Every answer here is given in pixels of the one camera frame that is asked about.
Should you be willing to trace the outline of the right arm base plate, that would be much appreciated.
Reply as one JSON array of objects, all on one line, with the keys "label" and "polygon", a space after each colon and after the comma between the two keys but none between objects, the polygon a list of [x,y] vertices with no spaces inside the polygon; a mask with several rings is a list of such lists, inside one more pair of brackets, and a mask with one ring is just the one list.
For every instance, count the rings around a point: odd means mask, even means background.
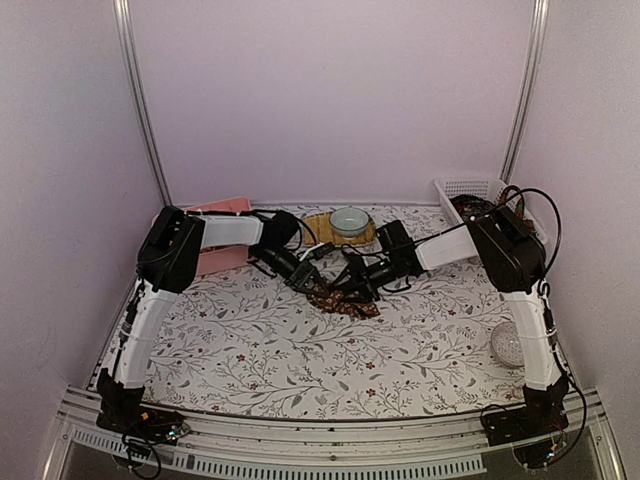
[{"label": "right arm base plate", "polygon": [[480,423],[490,446],[559,433],[569,426],[562,406],[548,410],[535,405],[508,409],[490,404],[482,409]]}]

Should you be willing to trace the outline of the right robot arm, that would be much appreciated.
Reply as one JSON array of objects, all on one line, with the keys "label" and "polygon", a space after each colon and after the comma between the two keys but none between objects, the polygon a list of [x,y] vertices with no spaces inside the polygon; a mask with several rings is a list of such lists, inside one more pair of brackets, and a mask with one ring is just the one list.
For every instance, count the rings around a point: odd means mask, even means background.
[{"label": "right robot arm", "polygon": [[367,264],[366,254],[343,253],[347,265],[330,288],[344,296],[375,301],[387,284],[459,260],[478,257],[493,287],[509,306],[518,333],[525,369],[525,406],[517,427],[537,436],[563,424],[563,401],[575,384],[562,367],[557,328],[549,307],[546,275],[556,253],[548,253],[531,226],[508,203],[497,204],[438,234],[414,240],[394,220],[376,231],[380,250]]}]

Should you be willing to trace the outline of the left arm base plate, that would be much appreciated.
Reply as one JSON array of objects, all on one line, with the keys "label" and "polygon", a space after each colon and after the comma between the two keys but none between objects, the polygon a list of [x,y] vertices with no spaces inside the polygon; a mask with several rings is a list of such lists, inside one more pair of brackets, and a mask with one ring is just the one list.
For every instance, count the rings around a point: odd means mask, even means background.
[{"label": "left arm base plate", "polygon": [[140,408],[129,420],[101,412],[96,426],[126,437],[147,440],[152,445],[176,445],[191,432],[183,415],[176,411]]}]

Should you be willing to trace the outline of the brown floral tie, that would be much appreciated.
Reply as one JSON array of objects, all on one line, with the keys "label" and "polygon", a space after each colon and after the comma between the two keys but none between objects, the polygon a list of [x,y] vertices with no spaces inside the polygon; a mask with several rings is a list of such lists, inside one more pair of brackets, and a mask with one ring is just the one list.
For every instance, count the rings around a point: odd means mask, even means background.
[{"label": "brown floral tie", "polygon": [[328,296],[313,293],[307,294],[310,304],[326,314],[348,316],[365,320],[378,317],[380,311],[374,302],[365,302],[359,297],[347,297],[341,292],[332,292]]}]

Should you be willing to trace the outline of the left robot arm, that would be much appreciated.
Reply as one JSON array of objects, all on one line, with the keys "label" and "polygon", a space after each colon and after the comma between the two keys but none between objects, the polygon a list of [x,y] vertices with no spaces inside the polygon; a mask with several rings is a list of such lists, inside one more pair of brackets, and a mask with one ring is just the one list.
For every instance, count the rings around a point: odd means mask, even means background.
[{"label": "left robot arm", "polygon": [[292,290],[328,296],[316,267],[287,248],[302,228],[301,219],[283,210],[164,207],[138,252],[135,290],[117,349],[98,376],[102,413],[128,434],[141,433],[148,426],[148,412],[140,405],[146,363],[168,310],[196,277],[202,249],[246,246],[250,257],[266,264]]}]

